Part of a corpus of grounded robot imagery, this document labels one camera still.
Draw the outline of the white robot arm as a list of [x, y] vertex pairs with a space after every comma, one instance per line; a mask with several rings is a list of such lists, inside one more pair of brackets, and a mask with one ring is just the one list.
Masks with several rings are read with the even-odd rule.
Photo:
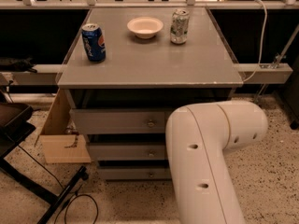
[[264, 111], [248, 101], [185, 105], [169, 117], [166, 149], [181, 224], [246, 224], [223, 156], [262, 140]]

